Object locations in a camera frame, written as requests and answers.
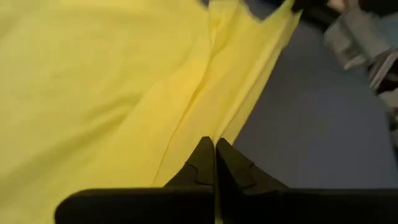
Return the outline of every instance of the yellow cloth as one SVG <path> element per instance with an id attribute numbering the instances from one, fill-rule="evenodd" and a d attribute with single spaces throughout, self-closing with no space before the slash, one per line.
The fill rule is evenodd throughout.
<path id="1" fill-rule="evenodd" d="M 233 142 L 289 40 L 239 1 L 0 2 L 0 222 L 52 223 L 81 189 L 164 185 Z"/>

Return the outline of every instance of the yellow fabric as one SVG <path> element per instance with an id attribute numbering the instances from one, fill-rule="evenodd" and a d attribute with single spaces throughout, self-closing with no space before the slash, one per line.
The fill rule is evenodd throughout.
<path id="1" fill-rule="evenodd" d="M 0 2 L 0 222 L 52 223 L 88 188 L 164 185 L 233 142 L 298 16 L 239 1 Z"/>

